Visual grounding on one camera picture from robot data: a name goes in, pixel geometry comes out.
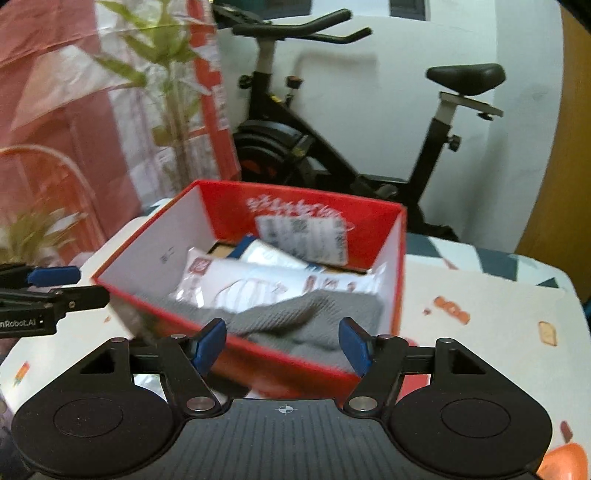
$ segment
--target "open box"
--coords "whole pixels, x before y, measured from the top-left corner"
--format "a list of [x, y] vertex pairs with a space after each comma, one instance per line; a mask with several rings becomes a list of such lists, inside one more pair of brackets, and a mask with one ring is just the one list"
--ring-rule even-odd
[[[187, 251], [210, 251], [219, 242], [236, 245], [244, 235], [277, 234], [287, 219], [304, 219], [333, 248], [316, 251], [319, 261], [366, 271], [384, 266], [378, 296], [384, 304], [380, 331], [396, 335], [403, 284], [406, 212], [396, 203], [316, 190], [233, 181], [195, 181], [129, 238], [98, 270], [94, 280], [111, 292], [112, 305], [134, 332], [194, 333], [200, 326], [134, 296], [167, 295], [181, 279]], [[314, 364], [228, 336], [213, 370], [276, 398], [344, 399], [355, 374]]]

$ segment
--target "white package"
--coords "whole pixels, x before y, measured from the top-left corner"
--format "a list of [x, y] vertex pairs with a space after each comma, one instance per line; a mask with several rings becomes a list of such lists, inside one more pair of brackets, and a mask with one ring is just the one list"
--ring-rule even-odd
[[294, 257], [252, 235], [247, 235], [242, 241], [245, 240], [250, 241], [250, 244], [244, 249], [242, 255], [240, 255], [239, 259], [241, 262], [267, 265], [268, 267], [298, 268], [299, 270], [312, 270], [317, 272], [322, 272], [324, 270], [320, 265], [300, 260], [299, 258]]
[[197, 307], [244, 312], [259, 305], [289, 300], [313, 290], [375, 294], [381, 274], [321, 273], [267, 267], [230, 258], [216, 258], [189, 249], [183, 278], [173, 293]]

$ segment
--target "white wall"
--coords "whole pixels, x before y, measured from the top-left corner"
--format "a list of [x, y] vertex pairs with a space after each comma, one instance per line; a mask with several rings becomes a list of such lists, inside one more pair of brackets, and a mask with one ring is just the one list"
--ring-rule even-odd
[[507, 82], [468, 208], [464, 240], [513, 251], [527, 225], [554, 142], [563, 74], [556, 0], [496, 0], [498, 61]]
[[[505, 10], [510, 10], [514, 4], [529, 6], [555, 0], [498, 1], [507, 2]], [[284, 96], [284, 78], [290, 74], [303, 77], [294, 110], [361, 172], [408, 178], [438, 102], [439, 87], [425, 79], [424, 72], [436, 65], [496, 61], [496, 2], [429, 0], [428, 21], [390, 18], [387, 5], [385, 0], [314, 0], [312, 13], [316, 16], [341, 7], [375, 15], [357, 15], [327, 32], [347, 34], [369, 26], [374, 34], [348, 46], [304, 40], [279, 42], [273, 90]], [[275, 22], [307, 20], [309, 17]], [[219, 44], [230, 122], [236, 127], [246, 116], [248, 100], [248, 92], [237, 90], [236, 82], [241, 74], [254, 69], [256, 44], [251, 38], [233, 37], [229, 30], [220, 32]], [[561, 71], [561, 63], [554, 69]], [[508, 75], [512, 82], [521, 82], [520, 72], [513, 73], [510, 68]], [[492, 102], [493, 95], [487, 93], [479, 99]], [[551, 121], [556, 123], [556, 115]], [[506, 119], [492, 125], [502, 125], [504, 131], [516, 128]], [[490, 246], [486, 230], [494, 232], [495, 226], [481, 221], [474, 207], [475, 199], [484, 205], [495, 203], [498, 195], [498, 188], [491, 189], [488, 197], [477, 192], [491, 176], [499, 176], [485, 168], [489, 165], [485, 153], [490, 127], [490, 122], [479, 119], [474, 111], [458, 111], [453, 133], [462, 137], [462, 147], [457, 153], [444, 151], [421, 202], [428, 221], [448, 223], [464, 239], [476, 239], [483, 246]], [[532, 157], [532, 163], [538, 160]], [[506, 188], [504, 181], [502, 176], [491, 179], [494, 185]], [[537, 192], [538, 188], [539, 181], [530, 190]], [[495, 212], [487, 215], [495, 219], [497, 216]], [[471, 229], [482, 234], [477, 237]]]

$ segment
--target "screw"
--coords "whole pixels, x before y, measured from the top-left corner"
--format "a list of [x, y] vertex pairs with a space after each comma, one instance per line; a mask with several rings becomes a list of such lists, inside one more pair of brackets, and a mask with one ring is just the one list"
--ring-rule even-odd
[[349, 407], [357, 411], [370, 411], [378, 406], [378, 402], [372, 397], [355, 397], [349, 400]]
[[193, 397], [187, 400], [187, 408], [193, 411], [208, 411], [215, 405], [216, 403], [209, 397]]

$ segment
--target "grey knitted fabric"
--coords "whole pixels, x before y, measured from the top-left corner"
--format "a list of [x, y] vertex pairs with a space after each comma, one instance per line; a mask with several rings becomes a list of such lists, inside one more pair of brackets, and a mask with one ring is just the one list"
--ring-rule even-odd
[[241, 313], [198, 308], [190, 303], [137, 293], [136, 296], [200, 325], [222, 318], [228, 332], [292, 356], [353, 371], [339, 347], [339, 322], [351, 317], [370, 335], [376, 335], [383, 305], [379, 298], [361, 293], [315, 290], [301, 297]]

